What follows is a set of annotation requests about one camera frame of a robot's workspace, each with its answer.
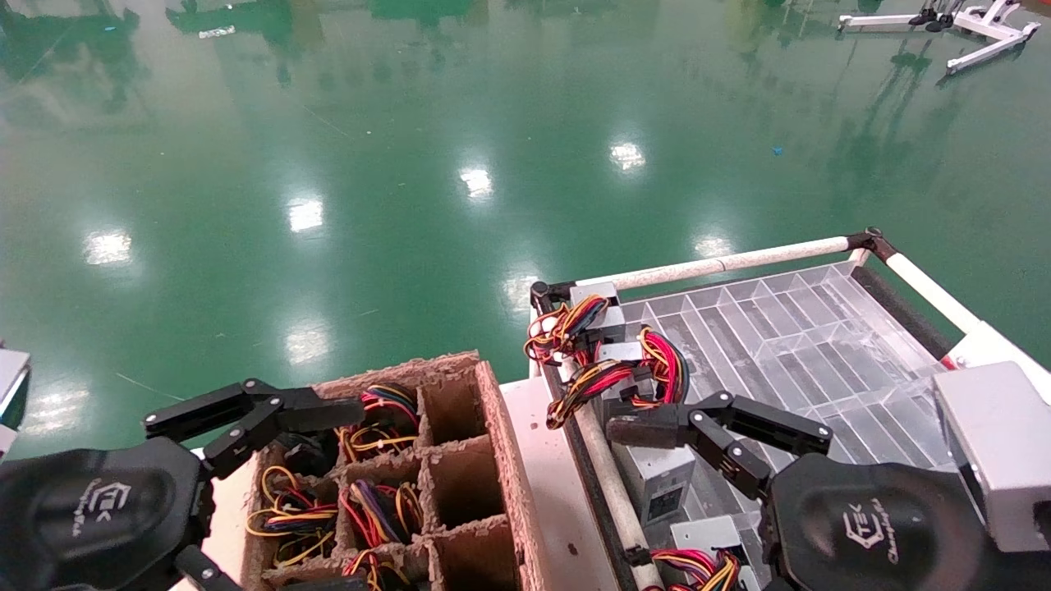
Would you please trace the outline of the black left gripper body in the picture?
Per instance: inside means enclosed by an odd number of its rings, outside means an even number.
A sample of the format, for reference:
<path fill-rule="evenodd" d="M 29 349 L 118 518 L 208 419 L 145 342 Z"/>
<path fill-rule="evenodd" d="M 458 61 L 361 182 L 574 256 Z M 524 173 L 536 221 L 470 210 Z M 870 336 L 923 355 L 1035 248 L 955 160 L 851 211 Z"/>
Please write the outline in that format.
<path fill-rule="evenodd" d="M 110 451 L 5 460 L 4 590 L 168 590 L 199 547 L 213 484 L 195 453 L 153 439 Z"/>

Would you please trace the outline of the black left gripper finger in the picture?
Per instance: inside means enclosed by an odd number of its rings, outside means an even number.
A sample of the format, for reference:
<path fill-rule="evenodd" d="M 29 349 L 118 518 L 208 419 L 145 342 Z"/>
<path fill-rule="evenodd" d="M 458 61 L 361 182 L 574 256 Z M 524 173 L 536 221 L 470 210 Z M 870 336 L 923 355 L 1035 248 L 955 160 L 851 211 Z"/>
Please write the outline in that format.
<path fill-rule="evenodd" d="M 198 546 L 181 550 L 174 557 L 174 566 L 184 579 L 190 580 L 198 590 L 245 590 Z M 370 586 L 364 577 L 354 575 L 336 579 L 298 580 L 285 584 L 279 590 L 370 590 Z"/>
<path fill-rule="evenodd" d="M 281 389 L 249 378 L 147 413 L 147 439 L 184 442 L 218 431 L 203 449 L 214 478 L 228 478 L 274 442 L 293 474 L 326 475 L 337 463 L 339 427 L 365 417 L 358 398 L 323 399 L 312 387 Z"/>

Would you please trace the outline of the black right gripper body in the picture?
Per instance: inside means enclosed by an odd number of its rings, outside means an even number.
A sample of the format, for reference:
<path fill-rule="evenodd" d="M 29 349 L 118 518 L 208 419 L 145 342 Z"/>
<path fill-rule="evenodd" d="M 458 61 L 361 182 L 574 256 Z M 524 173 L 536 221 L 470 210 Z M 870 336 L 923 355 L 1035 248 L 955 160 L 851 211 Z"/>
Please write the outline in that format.
<path fill-rule="evenodd" d="M 760 519 L 770 590 L 1047 590 L 1047 551 L 1003 552 L 961 480 L 807 454 L 774 475 Z"/>

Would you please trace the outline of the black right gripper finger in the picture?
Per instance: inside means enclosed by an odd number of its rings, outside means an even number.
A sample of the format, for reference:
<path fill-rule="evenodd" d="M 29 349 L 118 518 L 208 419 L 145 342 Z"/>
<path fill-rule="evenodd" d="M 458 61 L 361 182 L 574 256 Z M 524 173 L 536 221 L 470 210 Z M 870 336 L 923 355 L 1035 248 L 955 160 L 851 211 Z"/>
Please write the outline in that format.
<path fill-rule="evenodd" d="M 826 456 L 833 441 L 829 426 L 730 392 L 613 415 L 605 435 L 628 447 L 691 448 L 740 494 L 757 502 L 769 496 L 772 467 L 741 444 L 740 435 L 794 456 Z"/>

